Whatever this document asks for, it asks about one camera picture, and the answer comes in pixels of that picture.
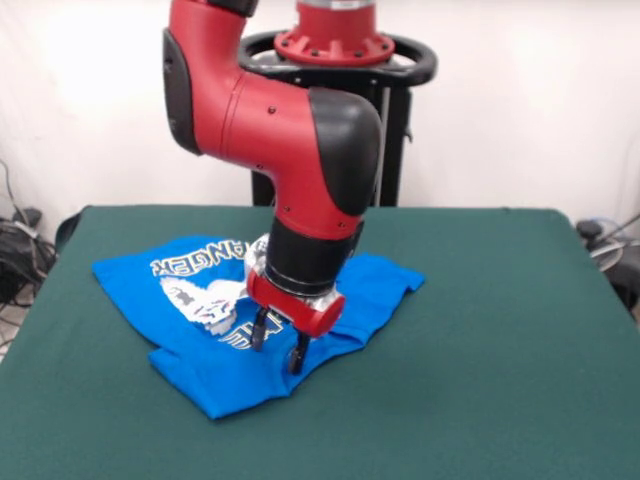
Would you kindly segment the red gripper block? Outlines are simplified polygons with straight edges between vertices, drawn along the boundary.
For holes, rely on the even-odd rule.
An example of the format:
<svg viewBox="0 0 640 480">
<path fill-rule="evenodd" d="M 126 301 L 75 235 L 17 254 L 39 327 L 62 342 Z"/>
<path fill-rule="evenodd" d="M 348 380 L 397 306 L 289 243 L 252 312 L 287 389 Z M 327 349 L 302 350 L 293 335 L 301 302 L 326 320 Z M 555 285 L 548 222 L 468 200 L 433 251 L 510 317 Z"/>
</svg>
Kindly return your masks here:
<svg viewBox="0 0 640 480">
<path fill-rule="evenodd" d="M 251 346 L 255 351 L 261 351 L 263 348 L 269 310 L 289 320 L 298 330 L 297 343 L 290 354 L 288 364 L 288 371 L 292 375 L 302 372 L 310 337 L 317 338 L 328 333 L 341 316 L 346 303 L 346 298 L 336 289 L 324 296 L 307 299 L 287 293 L 255 269 L 249 270 L 247 291 L 261 306 L 251 333 Z"/>
</svg>

